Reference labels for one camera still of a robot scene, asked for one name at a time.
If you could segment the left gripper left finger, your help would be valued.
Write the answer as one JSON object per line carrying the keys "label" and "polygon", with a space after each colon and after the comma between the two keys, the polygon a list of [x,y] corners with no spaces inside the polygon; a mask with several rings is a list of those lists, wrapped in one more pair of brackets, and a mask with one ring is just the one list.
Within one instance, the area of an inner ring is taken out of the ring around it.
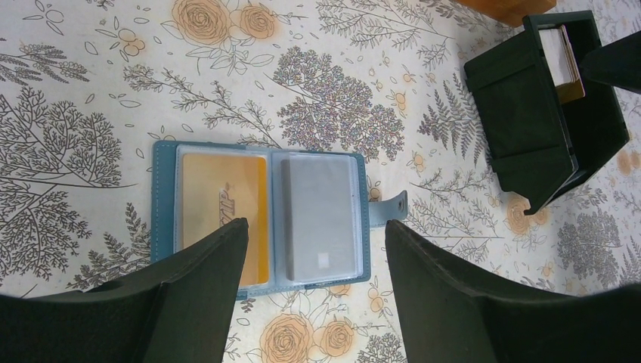
{"label": "left gripper left finger", "polygon": [[1,297],[3,362],[220,362],[249,242],[244,218],[99,287]]}

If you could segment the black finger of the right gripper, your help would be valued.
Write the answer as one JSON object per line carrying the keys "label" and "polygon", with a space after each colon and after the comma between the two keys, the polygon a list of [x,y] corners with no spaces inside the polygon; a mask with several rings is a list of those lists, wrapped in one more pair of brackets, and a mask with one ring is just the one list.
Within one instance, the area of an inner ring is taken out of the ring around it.
{"label": "black finger of the right gripper", "polygon": [[583,79],[640,94],[640,32],[591,51],[580,72]]}

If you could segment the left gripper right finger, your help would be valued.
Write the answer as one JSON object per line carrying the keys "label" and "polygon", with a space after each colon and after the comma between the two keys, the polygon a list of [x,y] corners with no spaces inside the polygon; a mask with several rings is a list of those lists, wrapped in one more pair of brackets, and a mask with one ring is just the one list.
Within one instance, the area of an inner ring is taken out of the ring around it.
{"label": "left gripper right finger", "polygon": [[529,287],[386,225],[410,362],[638,362],[640,286],[589,296]]}

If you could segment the orange compartment tray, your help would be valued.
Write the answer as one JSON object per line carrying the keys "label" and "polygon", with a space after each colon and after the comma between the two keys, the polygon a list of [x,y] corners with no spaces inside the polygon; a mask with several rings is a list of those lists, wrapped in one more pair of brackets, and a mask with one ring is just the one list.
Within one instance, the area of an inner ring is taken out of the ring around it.
{"label": "orange compartment tray", "polygon": [[500,23],[518,27],[523,24],[525,16],[544,14],[556,6],[557,0],[456,0],[456,2]]}

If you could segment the blue leather card holder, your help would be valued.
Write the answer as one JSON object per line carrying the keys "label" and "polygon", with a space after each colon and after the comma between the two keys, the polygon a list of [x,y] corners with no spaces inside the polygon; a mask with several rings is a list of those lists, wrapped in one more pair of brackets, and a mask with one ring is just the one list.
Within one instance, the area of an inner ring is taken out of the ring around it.
{"label": "blue leather card holder", "polygon": [[[367,281],[371,275],[370,232],[384,226],[393,219],[402,220],[407,216],[407,192],[395,197],[372,201],[368,195],[364,158],[360,154],[314,152],[306,150],[282,150],[266,147],[250,147],[239,144],[216,144],[197,141],[158,141],[153,146],[152,166],[152,219],[150,236],[150,261],[158,262],[185,248],[178,241],[181,227],[180,215],[180,171],[181,157],[185,154],[233,154],[240,156],[265,157],[268,163],[268,223],[270,280],[266,284],[238,288],[240,300],[251,296],[281,293],[292,290],[313,290],[341,284]],[[283,201],[282,161],[291,154],[320,154],[351,157],[356,165],[355,187],[358,196],[358,249],[361,272],[352,278],[331,281],[294,284],[286,276],[285,232]]]}

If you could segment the gold black credit card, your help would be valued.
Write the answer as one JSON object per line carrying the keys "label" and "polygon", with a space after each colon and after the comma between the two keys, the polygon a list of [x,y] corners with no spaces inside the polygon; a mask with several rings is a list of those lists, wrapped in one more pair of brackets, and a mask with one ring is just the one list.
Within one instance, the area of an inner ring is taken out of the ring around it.
{"label": "gold black credit card", "polygon": [[361,267],[355,161],[339,155],[291,154],[280,167],[287,278],[310,284],[357,276]]}

